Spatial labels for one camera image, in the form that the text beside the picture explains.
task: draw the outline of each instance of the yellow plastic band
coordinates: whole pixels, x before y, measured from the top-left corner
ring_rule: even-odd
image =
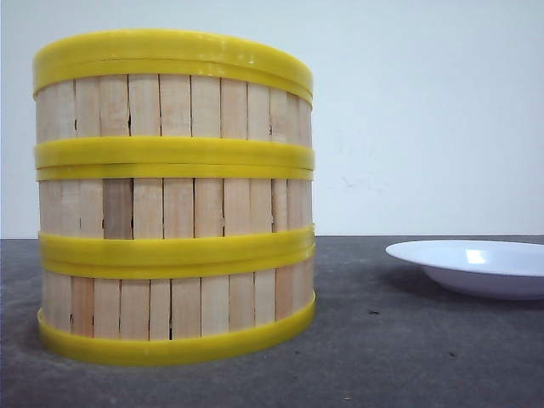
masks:
[[[49,141],[34,152],[38,180],[311,179],[314,169],[311,149],[257,140],[104,136]]]
[[[34,57],[34,95],[52,83],[117,74],[231,78],[312,103],[312,74],[289,54],[236,37],[157,29],[97,31],[49,44]]]
[[[307,328],[315,315],[312,302],[274,323],[242,331],[177,340],[109,340],[77,336],[49,326],[37,313],[40,337],[50,351],[69,359],[115,366],[172,366],[252,353],[285,342]]]
[[[269,234],[167,240],[103,240],[41,232],[42,266],[104,279],[176,279],[277,268],[311,258],[314,228]]]

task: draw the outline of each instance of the gray table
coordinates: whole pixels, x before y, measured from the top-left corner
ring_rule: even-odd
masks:
[[[543,407],[544,301],[457,295],[383,253],[414,238],[318,238],[317,316],[305,333],[256,354],[157,368],[43,350],[37,243],[3,241],[3,406]]]

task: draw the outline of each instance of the bamboo steamer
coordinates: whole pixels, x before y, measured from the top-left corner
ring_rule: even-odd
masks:
[[[34,60],[46,347],[212,360],[313,318],[308,68],[193,31],[54,42]]]

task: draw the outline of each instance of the white dish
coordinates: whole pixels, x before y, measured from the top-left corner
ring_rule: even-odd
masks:
[[[386,248],[420,264],[441,286],[473,296],[544,298],[544,245],[504,241],[408,241]]]

